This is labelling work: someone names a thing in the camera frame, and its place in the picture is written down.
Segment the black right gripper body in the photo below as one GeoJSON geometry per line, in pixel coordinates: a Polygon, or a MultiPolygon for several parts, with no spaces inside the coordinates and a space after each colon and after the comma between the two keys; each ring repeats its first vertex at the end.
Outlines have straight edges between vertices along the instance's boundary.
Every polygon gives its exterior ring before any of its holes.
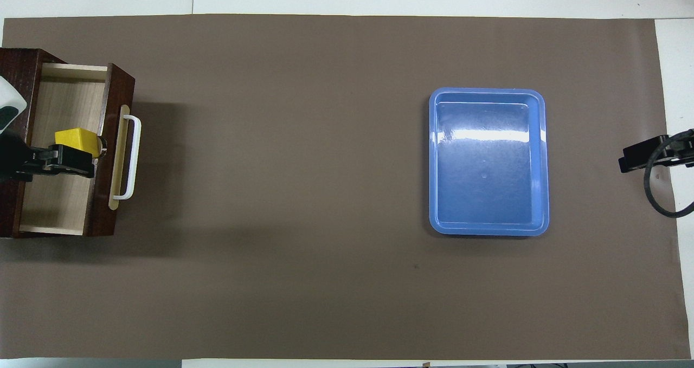
{"type": "Polygon", "coordinates": [[[670,136],[670,151],[673,159],[670,166],[693,167],[693,130],[686,130],[670,136]]]}

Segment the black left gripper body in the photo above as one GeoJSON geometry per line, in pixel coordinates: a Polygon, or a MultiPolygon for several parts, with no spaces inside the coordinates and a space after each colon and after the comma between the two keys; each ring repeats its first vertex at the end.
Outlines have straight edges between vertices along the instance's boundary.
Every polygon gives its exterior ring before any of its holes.
{"type": "Polygon", "coordinates": [[[1,183],[9,180],[31,182],[33,176],[20,172],[24,163],[32,160],[33,152],[24,139],[13,131],[1,135],[1,183]]]}

